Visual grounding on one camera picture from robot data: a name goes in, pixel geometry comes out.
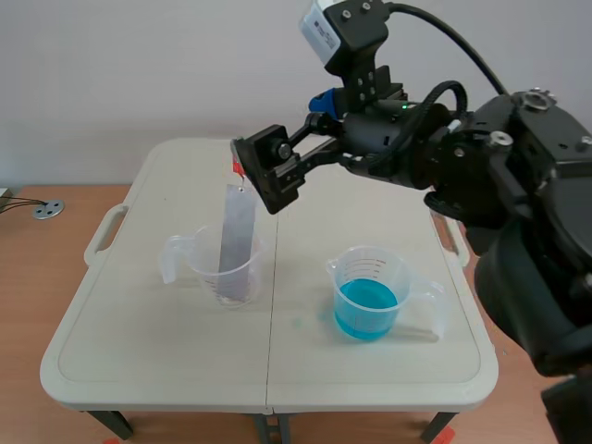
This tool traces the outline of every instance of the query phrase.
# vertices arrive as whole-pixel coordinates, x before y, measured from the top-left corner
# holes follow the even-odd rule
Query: table seam
[[[274,319],[274,296],[276,294],[276,260],[278,259],[278,232],[279,232],[279,216],[276,223],[276,248],[274,249],[274,276],[271,285],[271,314],[269,316],[269,343],[267,346],[267,378],[265,379],[265,407],[267,407],[267,396],[269,394],[269,367],[271,363],[271,331]]]

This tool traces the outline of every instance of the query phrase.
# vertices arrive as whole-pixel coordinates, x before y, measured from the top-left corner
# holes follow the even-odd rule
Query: measuring cup handle
[[[412,294],[432,304],[435,309],[432,331],[438,339],[444,337],[450,318],[450,302],[444,288],[437,282],[430,282],[423,277],[415,277],[412,284]]]
[[[191,250],[193,238],[183,236],[172,236],[166,240],[165,248],[158,255],[158,266],[163,281],[166,284],[177,280],[177,271],[180,266],[181,257],[187,258]]]

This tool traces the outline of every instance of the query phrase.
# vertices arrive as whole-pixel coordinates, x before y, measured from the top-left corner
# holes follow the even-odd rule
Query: black cable
[[[441,82],[436,88],[434,88],[425,98],[425,100],[416,106],[411,112],[413,113],[409,121],[405,123],[399,135],[395,140],[388,146],[388,149],[378,154],[368,161],[368,167],[376,167],[383,162],[388,162],[390,157],[399,151],[399,149],[405,144],[407,139],[412,137],[419,127],[424,122],[430,107],[436,102],[436,100],[446,91],[452,91],[456,98],[456,111],[452,115],[452,118],[461,118],[466,113],[468,107],[468,98],[464,87],[456,80],[448,80]]]
[[[444,32],[456,44],[458,44],[469,57],[471,57],[471,60],[473,60],[475,64],[479,67],[479,69],[481,69],[481,72],[485,74],[485,77],[487,77],[487,79],[489,80],[493,88],[498,92],[498,94],[508,95],[508,90],[504,88],[504,86],[501,84],[500,79],[498,79],[498,76],[496,76],[491,70],[491,68],[487,65],[487,63],[485,63],[483,57],[481,57],[481,55],[477,53],[473,46],[471,46],[466,40],[464,40],[461,34],[459,34],[449,25],[444,23],[436,16],[433,16],[429,12],[420,9],[419,7],[403,5],[401,3],[386,3],[386,5],[388,6],[388,11],[391,14],[399,12],[402,14],[408,14],[410,16],[418,17],[419,19],[426,21],[427,23],[438,28],[440,31]]]
[[[2,207],[0,207],[0,215],[5,213],[6,211],[10,211],[14,208],[19,208],[21,206],[32,206],[32,205],[39,205],[36,202],[21,202],[21,203],[8,203]]]

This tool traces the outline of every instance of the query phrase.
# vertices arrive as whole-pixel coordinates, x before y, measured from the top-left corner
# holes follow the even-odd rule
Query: blue liquid
[[[397,298],[386,285],[370,279],[355,279],[340,288],[352,302],[366,308],[384,309],[397,305]],[[358,339],[378,339],[389,333],[396,311],[366,312],[344,302],[336,307],[335,319],[341,329]]]

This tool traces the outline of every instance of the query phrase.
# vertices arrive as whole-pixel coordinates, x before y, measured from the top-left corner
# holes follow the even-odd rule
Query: plastic measuring cup
[[[366,340],[385,336],[412,300],[434,306],[432,331],[439,339],[444,335],[450,310],[444,290],[414,273],[395,253],[377,247],[350,248],[329,261],[327,271],[335,289],[335,318],[350,336]]]
[[[158,258],[165,283],[177,279],[184,260],[198,274],[202,288],[222,305],[238,307],[252,301],[260,289],[265,245],[256,233],[246,240],[224,239],[225,245],[222,228],[214,227],[200,228],[193,236],[170,237]]]

